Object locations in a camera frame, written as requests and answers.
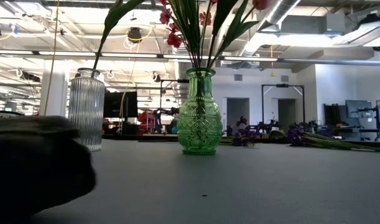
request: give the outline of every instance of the computer monitor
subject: computer monitor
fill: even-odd
[[[104,117],[120,118],[119,111],[121,109],[123,93],[105,93],[104,97]],[[123,101],[122,117],[137,117],[137,92],[126,92]]]
[[[372,111],[359,111],[368,108],[372,108],[370,100],[346,100],[348,118],[372,118]]]
[[[339,109],[340,121],[348,124],[350,127],[359,127],[361,124],[359,123],[358,118],[349,118],[347,116],[346,106],[337,106]]]

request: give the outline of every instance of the door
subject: door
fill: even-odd
[[[249,124],[249,115],[249,98],[227,98],[227,125],[235,124],[242,116],[248,120]]]
[[[289,125],[296,122],[296,100],[295,99],[278,99],[278,122],[280,129],[285,133]]]

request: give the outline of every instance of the gray table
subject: gray table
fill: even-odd
[[[104,141],[94,192],[31,223],[380,223],[380,153]]]

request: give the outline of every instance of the glass vase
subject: glass vase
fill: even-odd
[[[79,68],[71,80],[68,118],[80,130],[77,140],[90,151],[101,150],[105,85],[96,79],[100,72]]]
[[[223,125],[220,109],[212,97],[210,68],[187,70],[190,77],[188,99],[180,108],[178,141],[184,154],[213,155],[219,145]]]

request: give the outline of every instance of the white pillar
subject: white pillar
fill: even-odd
[[[40,97],[39,115],[41,116],[63,116],[67,111],[68,81],[70,78],[70,67],[66,61],[54,61],[52,82],[50,83],[49,100],[46,98],[49,88],[52,61],[45,60],[42,78],[42,91]]]

